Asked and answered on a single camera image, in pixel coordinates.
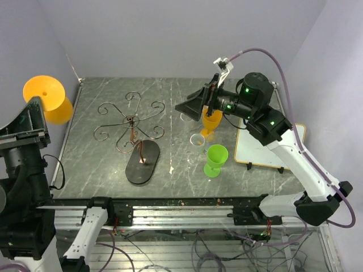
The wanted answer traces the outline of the clear wine glass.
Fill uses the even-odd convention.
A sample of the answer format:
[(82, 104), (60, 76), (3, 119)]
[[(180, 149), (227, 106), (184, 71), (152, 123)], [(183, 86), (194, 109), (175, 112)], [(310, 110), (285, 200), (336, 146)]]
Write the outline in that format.
[(222, 138), (221, 136), (216, 133), (216, 132), (213, 132), (213, 133), (210, 133), (207, 135), (207, 137), (205, 138), (205, 142), (206, 142), (206, 145), (207, 146), (211, 146), (211, 145), (221, 145), (222, 144)]
[(180, 114), (180, 120), (181, 120), (181, 122), (183, 124), (183, 129), (186, 130), (186, 131), (191, 131), (196, 126), (196, 121), (193, 120), (192, 118), (188, 117), (184, 113)]
[(196, 165), (204, 156), (205, 138), (201, 134), (193, 134), (189, 139), (187, 163)]

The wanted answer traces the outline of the orange plastic wine glass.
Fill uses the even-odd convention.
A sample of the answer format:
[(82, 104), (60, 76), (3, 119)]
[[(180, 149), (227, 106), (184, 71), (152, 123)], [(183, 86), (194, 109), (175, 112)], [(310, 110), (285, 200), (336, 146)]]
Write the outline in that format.
[(220, 110), (215, 110), (211, 116), (207, 116), (207, 109), (204, 109), (202, 112), (202, 124), (203, 129), (200, 131), (200, 134), (207, 138), (209, 134), (214, 132), (214, 129), (218, 127), (222, 119), (222, 112)]

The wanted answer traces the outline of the green plastic wine glass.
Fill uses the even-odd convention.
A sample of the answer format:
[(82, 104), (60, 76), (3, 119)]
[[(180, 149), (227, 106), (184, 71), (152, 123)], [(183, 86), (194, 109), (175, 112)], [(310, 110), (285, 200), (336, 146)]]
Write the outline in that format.
[(204, 173), (210, 177), (217, 177), (223, 165), (229, 157), (227, 148), (221, 144), (211, 145), (206, 153), (207, 162), (204, 166)]

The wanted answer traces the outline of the clear wine glass front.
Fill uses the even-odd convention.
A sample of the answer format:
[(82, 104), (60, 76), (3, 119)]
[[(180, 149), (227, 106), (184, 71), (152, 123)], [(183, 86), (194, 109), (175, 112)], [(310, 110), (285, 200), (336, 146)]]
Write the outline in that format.
[(207, 146), (211, 146), (211, 145), (221, 145), (222, 144), (222, 138), (221, 136), (216, 133), (216, 132), (213, 132), (213, 133), (210, 133), (207, 135), (207, 137), (205, 138), (205, 142), (206, 142), (206, 145)]

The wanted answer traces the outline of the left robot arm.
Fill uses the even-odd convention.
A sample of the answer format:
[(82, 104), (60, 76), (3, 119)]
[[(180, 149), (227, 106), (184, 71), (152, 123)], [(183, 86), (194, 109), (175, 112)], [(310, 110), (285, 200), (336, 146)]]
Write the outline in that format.
[(1, 271), (90, 271), (89, 257), (104, 225), (116, 217), (109, 197), (94, 197), (75, 240), (57, 254), (55, 209), (40, 150), (50, 143), (40, 97), (33, 97), (1, 128)]

